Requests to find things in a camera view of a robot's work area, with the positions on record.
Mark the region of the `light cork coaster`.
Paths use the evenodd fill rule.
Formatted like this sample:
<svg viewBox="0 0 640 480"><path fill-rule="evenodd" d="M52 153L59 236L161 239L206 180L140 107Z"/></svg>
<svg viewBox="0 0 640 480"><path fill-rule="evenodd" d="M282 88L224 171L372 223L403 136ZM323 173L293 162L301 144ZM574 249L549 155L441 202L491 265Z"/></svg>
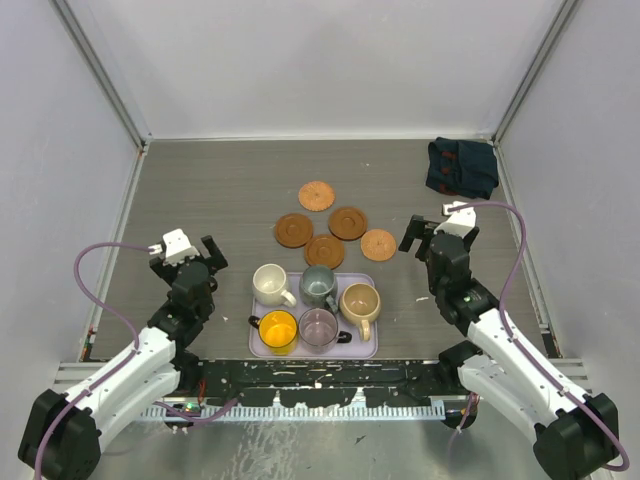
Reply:
<svg viewBox="0 0 640 480"><path fill-rule="evenodd" d="M312 212L324 211L335 201L334 189L323 181L311 181L304 184L298 193L300 205Z"/></svg>
<svg viewBox="0 0 640 480"><path fill-rule="evenodd" d="M361 237L363 255L375 262L391 259L396 252L396 241L391 233L383 229L372 229Z"/></svg>

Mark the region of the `dark wooden coaster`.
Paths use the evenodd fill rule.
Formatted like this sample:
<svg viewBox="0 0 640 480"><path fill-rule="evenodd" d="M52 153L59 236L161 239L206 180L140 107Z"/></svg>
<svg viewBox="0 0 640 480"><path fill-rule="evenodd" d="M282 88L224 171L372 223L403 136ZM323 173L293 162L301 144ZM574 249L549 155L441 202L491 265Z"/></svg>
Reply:
<svg viewBox="0 0 640 480"><path fill-rule="evenodd" d="M343 242L331 234L312 237L304 247L304 258L309 266L339 267L345 258Z"/></svg>
<svg viewBox="0 0 640 480"><path fill-rule="evenodd" d="M306 215L286 214L276 222L274 236L283 247L300 248L313 237L313 223Z"/></svg>
<svg viewBox="0 0 640 480"><path fill-rule="evenodd" d="M329 217L330 232L343 241L361 238L367 231L368 220L364 212L352 206L340 207Z"/></svg>

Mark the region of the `beige ceramic mug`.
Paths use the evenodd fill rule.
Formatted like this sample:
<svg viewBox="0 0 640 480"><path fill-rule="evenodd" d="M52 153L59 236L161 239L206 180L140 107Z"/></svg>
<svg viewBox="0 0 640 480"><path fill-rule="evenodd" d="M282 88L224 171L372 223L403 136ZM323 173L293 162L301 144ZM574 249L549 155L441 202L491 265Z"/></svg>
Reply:
<svg viewBox="0 0 640 480"><path fill-rule="evenodd" d="M343 318L358 328L361 340L368 342L381 311L381 298L376 288L365 283L349 285L340 297L339 308Z"/></svg>

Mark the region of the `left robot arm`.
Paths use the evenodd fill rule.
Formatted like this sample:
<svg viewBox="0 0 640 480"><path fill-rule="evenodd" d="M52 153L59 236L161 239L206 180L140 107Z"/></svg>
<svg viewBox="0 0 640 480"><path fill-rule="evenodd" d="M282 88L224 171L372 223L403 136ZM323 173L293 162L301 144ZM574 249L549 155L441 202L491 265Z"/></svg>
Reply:
<svg viewBox="0 0 640 480"><path fill-rule="evenodd" d="M180 229L145 248L151 270L169 291L166 301L132 342L99 370L33 402L19 459L37 479L86 479L111 441L154 402L174 392L194 393L199 359L188 346L215 310L216 273L228 262L211 236L200 252Z"/></svg>

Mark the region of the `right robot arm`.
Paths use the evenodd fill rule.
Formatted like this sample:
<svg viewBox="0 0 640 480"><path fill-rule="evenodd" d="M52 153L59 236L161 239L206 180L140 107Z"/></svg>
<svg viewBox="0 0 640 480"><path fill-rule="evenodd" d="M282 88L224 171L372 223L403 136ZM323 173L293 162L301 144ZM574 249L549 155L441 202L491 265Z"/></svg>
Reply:
<svg viewBox="0 0 640 480"><path fill-rule="evenodd" d="M470 269L479 232L475 214L453 213L442 223L412 216L400 243L427 268L441 316L465 337L439 356L444 390L468 390L487 401L531 443L551 479L582 479L622 454L618 410L556 368L516 327L498 299Z"/></svg>

